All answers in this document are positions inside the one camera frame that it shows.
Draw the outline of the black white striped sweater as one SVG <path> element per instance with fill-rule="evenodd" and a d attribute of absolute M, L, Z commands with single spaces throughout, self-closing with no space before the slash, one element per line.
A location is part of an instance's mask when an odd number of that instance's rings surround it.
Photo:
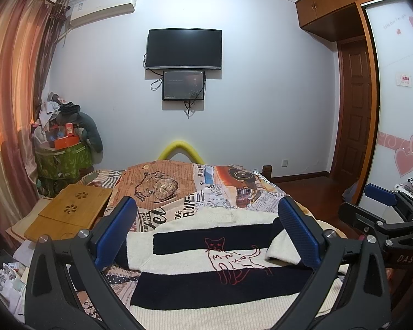
<path fill-rule="evenodd" d="M 313 270 L 276 214 L 203 208 L 127 236 L 139 278 L 130 311 L 146 329 L 270 329 Z"/>

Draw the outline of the pile of papers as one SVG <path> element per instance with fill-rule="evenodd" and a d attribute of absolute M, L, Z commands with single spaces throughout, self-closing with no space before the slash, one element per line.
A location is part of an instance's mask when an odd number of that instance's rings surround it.
<path fill-rule="evenodd" d="M 0 299 L 20 323 L 25 323 L 26 283 L 34 249 L 35 244 L 26 240 L 13 255 L 0 250 Z"/>

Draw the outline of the brown wooden door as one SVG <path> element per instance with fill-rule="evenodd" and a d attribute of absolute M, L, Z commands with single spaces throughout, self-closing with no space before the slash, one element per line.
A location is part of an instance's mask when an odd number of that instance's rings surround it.
<path fill-rule="evenodd" d="M 358 181 L 371 120 L 371 72 L 365 38 L 338 44 L 340 114 L 332 176 L 346 186 Z"/>

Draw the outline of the green patterned storage basket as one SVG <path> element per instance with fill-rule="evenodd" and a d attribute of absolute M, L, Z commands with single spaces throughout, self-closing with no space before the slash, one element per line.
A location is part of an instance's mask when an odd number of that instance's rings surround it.
<path fill-rule="evenodd" d="M 77 182 L 83 171 L 93 167 L 91 149 L 84 142 L 62 150 L 40 148 L 35 151 L 35 157 L 37 188 L 45 197 L 55 197 L 69 184 Z"/>

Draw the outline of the newspaper print bed blanket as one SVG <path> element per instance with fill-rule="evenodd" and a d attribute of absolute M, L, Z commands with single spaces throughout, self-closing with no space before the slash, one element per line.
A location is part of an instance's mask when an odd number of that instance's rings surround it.
<path fill-rule="evenodd" d="M 125 196 L 135 200 L 138 214 L 127 235 L 152 231 L 162 224 L 192 216 L 203 208 L 245 209 L 278 216 L 278 204 L 284 196 L 280 188 L 261 174 L 239 166 L 176 161 L 143 163 L 123 171 L 97 170 L 84 176 L 81 183 L 112 189 L 106 214 Z M 130 311 L 139 272 L 128 266 L 127 240 L 104 274 Z"/>

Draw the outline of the orange box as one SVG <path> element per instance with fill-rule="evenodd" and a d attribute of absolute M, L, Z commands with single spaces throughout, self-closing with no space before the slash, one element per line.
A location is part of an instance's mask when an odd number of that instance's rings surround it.
<path fill-rule="evenodd" d="M 80 143 L 78 136 L 64 136 L 54 141 L 54 147 L 56 150 L 62 150 L 64 148 L 73 147 Z"/>

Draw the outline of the white sliding wardrobe door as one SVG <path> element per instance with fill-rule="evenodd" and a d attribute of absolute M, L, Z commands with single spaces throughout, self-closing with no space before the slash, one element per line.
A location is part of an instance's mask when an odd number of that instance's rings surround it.
<path fill-rule="evenodd" d="M 379 115 L 368 183 L 413 178 L 413 10 L 405 0 L 363 4 L 377 58 Z"/>

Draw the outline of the grey plush toy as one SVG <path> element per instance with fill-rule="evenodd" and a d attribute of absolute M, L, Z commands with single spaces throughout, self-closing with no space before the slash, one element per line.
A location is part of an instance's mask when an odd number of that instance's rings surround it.
<path fill-rule="evenodd" d="M 71 123 L 74 127 L 84 129 L 86 131 L 84 140 L 89 144 L 91 149 L 96 153 L 103 152 L 103 142 L 98 132 L 97 125 L 89 115 L 81 111 L 80 105 L 72 102 L 60 104 L 56 122 L 62 126 Z"/>

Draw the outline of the wooden overhead cabinet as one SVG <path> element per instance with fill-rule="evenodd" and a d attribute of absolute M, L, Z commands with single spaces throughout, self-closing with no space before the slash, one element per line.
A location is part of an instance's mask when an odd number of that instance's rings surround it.
<path fill-rule="evenodd" d="M 357 7 L 359 0 L 298 0 L 301 29 L 330 42 L 364 35 Z"/>

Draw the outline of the striped red orange curtain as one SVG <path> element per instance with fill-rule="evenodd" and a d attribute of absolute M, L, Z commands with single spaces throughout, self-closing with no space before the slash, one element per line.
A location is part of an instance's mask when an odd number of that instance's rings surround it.
<path fill-rule="evenodd" d="M 32 125 L 68 0 L 0 0 L 0 249 L 12 247 L 6 229 L 38 201 Z"/>

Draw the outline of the white air conditioner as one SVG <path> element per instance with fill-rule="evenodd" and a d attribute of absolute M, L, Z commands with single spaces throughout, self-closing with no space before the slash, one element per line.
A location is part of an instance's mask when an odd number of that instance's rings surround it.
<path fill-rule="evenodd" d="M 73 6 L 70 27 L 77 28 L 110 17 L 133 13 L 136 0 L 84 0 Z"/>

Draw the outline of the wooden bed post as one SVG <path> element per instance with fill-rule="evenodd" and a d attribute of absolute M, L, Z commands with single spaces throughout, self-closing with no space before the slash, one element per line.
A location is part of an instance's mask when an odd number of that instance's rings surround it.
<path fill-rule="evenodd" d="M 262 166 L 262 176 L 266 179 L 270 179 L 272 176 L 272 166 L 271 165 L 263 165 Z"/>

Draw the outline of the yellow foam bed rail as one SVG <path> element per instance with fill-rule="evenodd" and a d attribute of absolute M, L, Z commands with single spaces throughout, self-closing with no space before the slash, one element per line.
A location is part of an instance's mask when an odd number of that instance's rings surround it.
<path fill-rule="evenodd" d="M 158 156 L 158 160 L 169 160 L 172 156 L 178 152 L 183 153 L 192 163 L 203 164 L 204 160 L 200 154 L 195 150 L 192 145 L 182 140 L 177 140 L 168 144 L 161 154 Z"/>

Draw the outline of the small black wall monitor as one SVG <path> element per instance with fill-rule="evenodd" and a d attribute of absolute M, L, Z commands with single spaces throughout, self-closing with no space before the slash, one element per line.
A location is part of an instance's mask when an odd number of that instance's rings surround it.
<path fill-rule="evenodd" d="M 167 70 L 162 76 L 164 101 L 203 100 L 205 73 L 201 70 Z"/>

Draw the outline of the wall mounted black television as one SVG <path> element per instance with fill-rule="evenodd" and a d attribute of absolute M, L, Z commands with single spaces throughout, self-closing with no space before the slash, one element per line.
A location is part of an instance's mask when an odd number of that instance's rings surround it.
<path fill-rule="evenodd" d="M 161 28 L 148 32 L 146 69 L 221 70 L 222 31 L 204 28 Z"/>

